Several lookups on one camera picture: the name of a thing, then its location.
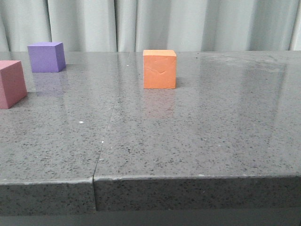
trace orange cube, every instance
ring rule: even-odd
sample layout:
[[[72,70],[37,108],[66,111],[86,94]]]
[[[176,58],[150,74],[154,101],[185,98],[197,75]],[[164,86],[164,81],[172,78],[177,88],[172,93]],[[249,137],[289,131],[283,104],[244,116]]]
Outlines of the orange cube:
[[[145,89],[174,89],[177,55],[173,50],[144,50]]]

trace foam block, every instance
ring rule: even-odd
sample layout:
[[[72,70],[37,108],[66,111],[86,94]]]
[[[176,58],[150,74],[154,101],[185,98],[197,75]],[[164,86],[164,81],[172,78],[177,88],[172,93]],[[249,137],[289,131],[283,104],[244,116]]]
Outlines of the foam block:
[[[66,67],[62,42],[38,42],[27,48],[32,72],[60,72]]]
[[[9,109],[27,95],[19,60],[0,60],[0,109]]]
[[[174,89],[177,56],[173,50],[144,50],[145,89]]]

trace gray curtain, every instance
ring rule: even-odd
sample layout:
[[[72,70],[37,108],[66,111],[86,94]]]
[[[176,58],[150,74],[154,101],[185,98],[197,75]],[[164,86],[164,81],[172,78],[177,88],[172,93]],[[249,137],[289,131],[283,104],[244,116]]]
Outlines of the gray curtain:
[[[301,50],[299,0],[0,0],[0,51]]]

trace gray granite countertop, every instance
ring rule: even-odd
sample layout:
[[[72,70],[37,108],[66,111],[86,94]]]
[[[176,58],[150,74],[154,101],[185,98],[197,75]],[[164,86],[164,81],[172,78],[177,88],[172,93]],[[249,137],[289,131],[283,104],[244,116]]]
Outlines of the gray granite countertop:
[[[66,53],[0,110],[0,215],[301,206],[301,52]]]

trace purple cube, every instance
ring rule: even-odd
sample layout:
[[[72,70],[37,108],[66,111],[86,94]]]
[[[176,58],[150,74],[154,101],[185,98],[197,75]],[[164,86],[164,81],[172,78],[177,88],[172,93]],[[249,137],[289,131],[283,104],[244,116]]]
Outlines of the purple cube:
[[[60,72],[66,67],[62,42],[38,42],[27,48],[32,72]]]

